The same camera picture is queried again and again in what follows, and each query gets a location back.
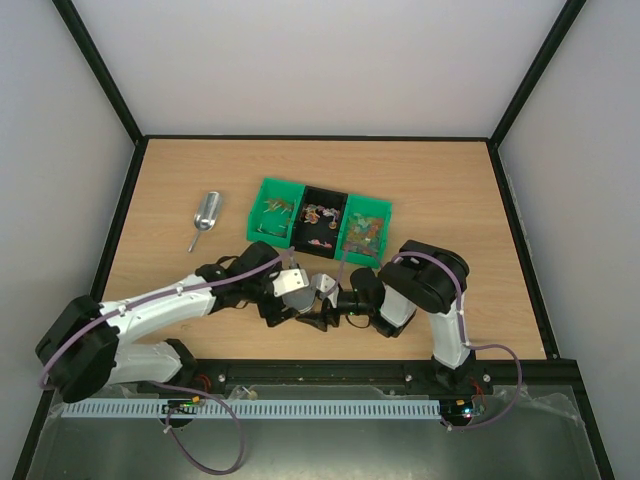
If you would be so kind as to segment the black bin of lollipops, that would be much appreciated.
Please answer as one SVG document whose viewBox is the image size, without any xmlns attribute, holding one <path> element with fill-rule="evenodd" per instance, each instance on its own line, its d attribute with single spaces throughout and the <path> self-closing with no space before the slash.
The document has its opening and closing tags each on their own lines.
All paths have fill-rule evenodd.
<svg viewBox="0 0 640 480">
<path fill-rule="evenodd" d="M 307 185 L 294 217 L 290 245 L 301 253 L 332 259 L 348 195 Z"/>
</svg>

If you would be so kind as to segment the green bin of mixed candies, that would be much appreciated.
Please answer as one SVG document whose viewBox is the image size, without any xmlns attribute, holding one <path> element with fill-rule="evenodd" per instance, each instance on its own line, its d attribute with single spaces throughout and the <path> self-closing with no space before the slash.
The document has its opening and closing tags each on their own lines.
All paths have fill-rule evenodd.
<svg viewBox="0 0 640 480">
<path fill-rule="evenodd" d="M 304 190 L 300 183 L 264 178 L 249 212 L 247 240 L 288 248 Z"/>
</svg>

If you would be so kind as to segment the metal scoop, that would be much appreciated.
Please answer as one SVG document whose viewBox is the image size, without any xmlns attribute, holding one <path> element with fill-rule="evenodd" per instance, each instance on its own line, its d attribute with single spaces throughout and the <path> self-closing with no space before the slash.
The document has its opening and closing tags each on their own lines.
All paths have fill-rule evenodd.
<svg viewBox="0 0 640 480">
<path fill-rule="evenodd" d="M 222 195 L 219 192 L 210 191 L 204 195 L 193 218 L 196 233 L 189 245 L 189 253 L 193 252 L 200 235 L 213 229 L 216 224 L 221 205 Z"/>
</svg>

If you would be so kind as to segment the white jar lid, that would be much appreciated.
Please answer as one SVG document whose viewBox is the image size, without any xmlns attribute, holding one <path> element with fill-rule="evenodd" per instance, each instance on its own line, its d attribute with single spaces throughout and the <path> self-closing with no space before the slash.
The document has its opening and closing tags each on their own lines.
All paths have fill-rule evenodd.
<svg viewBox="0 0 640 480">
<path fill-rule="evenodd" d="M 313 309 L 316 301 L 316 290 L 309 286 L 294 292 L 284 294 L 282 301 L 288 308 L 294 309 L 300 314 L 304 314 Z"/>
</svg>

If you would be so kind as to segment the green bin of gummy candies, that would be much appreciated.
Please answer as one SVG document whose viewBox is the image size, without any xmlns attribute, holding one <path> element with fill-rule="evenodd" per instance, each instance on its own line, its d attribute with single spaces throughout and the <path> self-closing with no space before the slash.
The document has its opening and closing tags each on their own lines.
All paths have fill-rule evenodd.
<svg viewBox="0 0 640 480">
<path fill-rule="evenodd" d="M 392 216 L 392 203 L 349 194 L 334 258 L 342 259 L 346 246 L 348 263 L 376 268 L 384 256 Z"/>
</svg>

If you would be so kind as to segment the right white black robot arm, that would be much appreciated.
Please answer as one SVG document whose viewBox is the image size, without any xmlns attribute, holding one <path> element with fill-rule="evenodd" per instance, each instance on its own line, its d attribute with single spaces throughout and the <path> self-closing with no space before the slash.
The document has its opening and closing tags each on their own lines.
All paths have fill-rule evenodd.
<svg viewBox="0 0 640 480">
<path fill-rule="evenodd" d="M 377 333 L 396 338 L 422 310 L 431 326 L 433 379 L 455 392 L 470 381 L 475 362 L 463 314 L 469 273 L 458 254 L 408 240 L 379 270 L 354 270 L 349 289 L 335 281 L 321 291 L 320 309 L 300 314 L 297 320 L 324 331 L 341 319 L 365 316 Z"/>
</svg>

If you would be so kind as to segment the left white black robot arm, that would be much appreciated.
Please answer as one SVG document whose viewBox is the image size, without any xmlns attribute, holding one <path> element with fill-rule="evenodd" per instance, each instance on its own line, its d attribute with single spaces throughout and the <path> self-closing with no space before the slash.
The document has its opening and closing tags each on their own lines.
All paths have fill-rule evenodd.
<svg viewBox="0 0 640 480">
<path fill-rule="evenodd" d="M 185 386 L 195 359 L 179 340 L 144 344 L 142 338 L 185 320 L 245 304 L 257 306 L 269 324 L 299 313 L 293 296 L 310 285 L 293 252 L 265 242 L 223 256 L 165 287 L 115 301 L 89 295 L 71 300 L 35 347 L 42 364 L 39 385 L 67 403 L 85 400 L 122 383 Z"/>
</svg>

